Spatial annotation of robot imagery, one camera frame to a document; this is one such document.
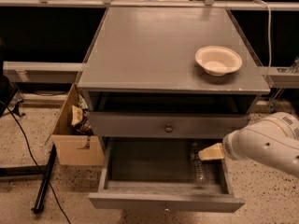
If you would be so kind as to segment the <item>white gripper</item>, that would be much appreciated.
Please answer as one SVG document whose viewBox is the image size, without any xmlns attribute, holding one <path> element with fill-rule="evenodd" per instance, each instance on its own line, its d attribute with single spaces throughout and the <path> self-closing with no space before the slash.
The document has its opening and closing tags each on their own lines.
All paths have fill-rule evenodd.
<svg viewBox="0 0 299 224">
<path fill-rule="evenodd" d="M 240 160 L 240 157 L 237 155 L 237 153 L 234 151 L 233 148 L 234 137 L 235 137 L 235 133 L 229 133 L 224 136 L 222 143 L 216 143 L 210 147 L 201 150 L 198 153 L 200 160 L 201 161 L 222 160 L 225 158 L 225 155 L 231 160 L 234 161 Z"/>
</svg>

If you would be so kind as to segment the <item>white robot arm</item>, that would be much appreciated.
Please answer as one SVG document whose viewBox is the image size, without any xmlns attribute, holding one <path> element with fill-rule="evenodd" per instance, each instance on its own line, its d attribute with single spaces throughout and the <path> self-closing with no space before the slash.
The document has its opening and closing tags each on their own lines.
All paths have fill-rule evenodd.
<svg viewBox="0 0 299 224">
<path fill-rule="evenodd" d="M 299 120 L 277 112 L 227 134 L 221 143 L 198 152 L 201 161 L 253 160 L 299 177 Z"/>
</svg>

